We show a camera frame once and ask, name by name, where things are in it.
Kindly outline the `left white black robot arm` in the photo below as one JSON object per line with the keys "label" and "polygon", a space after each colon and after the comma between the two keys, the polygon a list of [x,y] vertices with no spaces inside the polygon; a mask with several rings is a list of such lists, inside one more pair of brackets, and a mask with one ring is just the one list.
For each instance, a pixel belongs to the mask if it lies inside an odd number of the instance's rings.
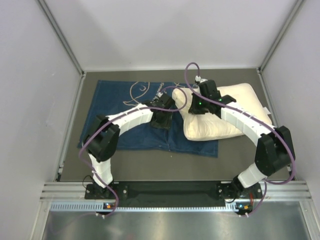
{"label": "left white black robot arm", "polygon": [[115,154],[122,134],[143,124],[154,128],[169,129],[175,101],[166,93],[114,115],[97,115],[84,136],[81,152],[91,160],[93,189],[102,198],[109,198],[114,191],[111,184],[111,157]]}

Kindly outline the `dark blue embroidered pillowcase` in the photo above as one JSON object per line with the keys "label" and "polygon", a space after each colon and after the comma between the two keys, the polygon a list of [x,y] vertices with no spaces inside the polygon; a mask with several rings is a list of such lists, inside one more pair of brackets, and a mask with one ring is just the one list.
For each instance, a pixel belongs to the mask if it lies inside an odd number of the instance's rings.
{"label": "dark blue embroidered pillowcase", "polygon": [[90,127],[101,115],[109,118],[110,126],[119,127],[117,150],[164,150],[216,158],[218,141],[188,140],[179,111],[173,112],[169,129],[152,127],[153,112],[142,103],[152,100],[162,90],[171,95],[174,87],[180,89],[184,84],[99,80],[77,144],[78,149],[83,147],[86,138],[91,138],[92,135],[88,133]]}

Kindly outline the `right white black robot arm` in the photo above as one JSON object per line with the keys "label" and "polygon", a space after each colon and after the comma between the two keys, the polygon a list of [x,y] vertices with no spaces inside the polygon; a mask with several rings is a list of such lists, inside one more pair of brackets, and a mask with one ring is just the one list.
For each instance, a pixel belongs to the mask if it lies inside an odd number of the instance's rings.
{"label": "right white black robot arm", "polygon": [[267,124],[242,108],[230,95],[221,95],[214,80],[196,76],[192,88],[189,113],[213,114],[246,135],[256,146],[254,162],[231,182],[231,189],[239,198],[245,198],[252,186],[277,171],[295,166],[295,152],[291,132],[285,127]]}

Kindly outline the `cream pillow with bear print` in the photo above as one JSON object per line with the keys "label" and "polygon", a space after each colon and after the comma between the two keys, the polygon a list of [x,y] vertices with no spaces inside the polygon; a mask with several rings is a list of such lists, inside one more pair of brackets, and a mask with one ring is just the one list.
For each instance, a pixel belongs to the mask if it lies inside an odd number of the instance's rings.
{"label": "cream pillow with bear print", "polygon": [[218,114],[190,114],[193,91],[179,88],[172,91],[176,107],[183,118],[183,132],[190,141],[211,141],[246,135],[255,145],[262,134],[271,133],[271,119],[265,114],[254,89],[248,83],[217,88],[220,97]]}

